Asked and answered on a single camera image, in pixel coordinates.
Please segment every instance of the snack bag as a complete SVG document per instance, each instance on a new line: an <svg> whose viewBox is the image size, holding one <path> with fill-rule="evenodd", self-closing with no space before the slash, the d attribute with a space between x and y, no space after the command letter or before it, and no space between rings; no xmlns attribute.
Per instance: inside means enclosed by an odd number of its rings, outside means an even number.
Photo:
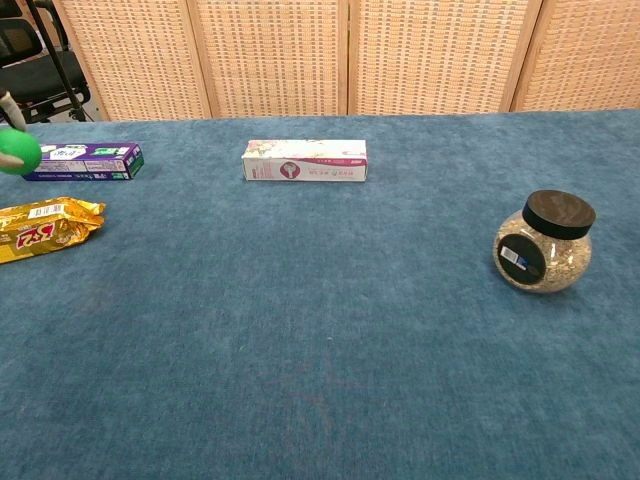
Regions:
<svg viewBox="0 0 640 480"><path fill-rule="evenodd" d="M83 243L102 227L105 205L70 197L0 209L0 263Z"/></svg>

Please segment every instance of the woven room divider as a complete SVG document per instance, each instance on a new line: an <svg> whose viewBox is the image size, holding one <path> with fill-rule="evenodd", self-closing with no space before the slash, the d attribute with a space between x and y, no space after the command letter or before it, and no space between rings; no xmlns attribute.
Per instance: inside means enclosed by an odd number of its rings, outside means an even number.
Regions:
<svg viewBox="0 0 640 480"><path fill-rule="evenodd" d="M540 3L352 2L349 113L508 111Z"/></svg>
<svg viewBox="0 0 640 480"><path fill-rule="evenodd" d="M640 107L640 0L545 0L512 109Z"/></svg>
<svg viewBox="0 0 640 480"><path fill-rule="evenodd" d="M640 0L54 2L111 120L640 106Z"/></svg>
<svg viewBox="0 0 640 480"><path fill-rule="evenodd" d="M348 0L187 0L214 116L347 113Z"/></svg>
<svg viewBox="0 0 640 480"><path fill-rule="evenodd" d="M109 120L208 118L184 0L55 0Z"/></svg>

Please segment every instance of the glass jar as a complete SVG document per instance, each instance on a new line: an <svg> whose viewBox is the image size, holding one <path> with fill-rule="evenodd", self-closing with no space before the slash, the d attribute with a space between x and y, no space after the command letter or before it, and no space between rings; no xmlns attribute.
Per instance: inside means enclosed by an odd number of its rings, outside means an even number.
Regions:
<svg viewBox="0 0 640 480"><path fill-rule="evenodd" d="M557 292L580 278L591 261L588 231L596 219L581 198L558 190L533 192L500 226L493 259L502 276L523 290Z"/></svg>

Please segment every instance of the cardboard box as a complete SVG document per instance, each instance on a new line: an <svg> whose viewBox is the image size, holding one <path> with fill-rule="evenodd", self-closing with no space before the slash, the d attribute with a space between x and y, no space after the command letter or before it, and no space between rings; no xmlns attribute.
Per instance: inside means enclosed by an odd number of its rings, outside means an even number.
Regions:
<svg viewBox="0 0 640 480"><path fill-rule="evenodd" d="M364 182L364 140L251 140L244 155L247 180Z"/></svg>
<svg viewBox="0 0 640 480"><path fill-rule="evenodd" d="M136 143L41 145L42 162L26 180L131 180L144 164Z"/></svg>

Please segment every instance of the white toothpaste box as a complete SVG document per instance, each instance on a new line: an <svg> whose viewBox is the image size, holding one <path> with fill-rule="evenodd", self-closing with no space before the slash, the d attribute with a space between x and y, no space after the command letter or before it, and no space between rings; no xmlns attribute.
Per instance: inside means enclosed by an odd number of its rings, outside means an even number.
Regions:
<svg viewBox="0 0 640 480"><path fill-rule="evenodd" d="M365 140L251 140L242 155L247 180L364 182Z"/></svg>

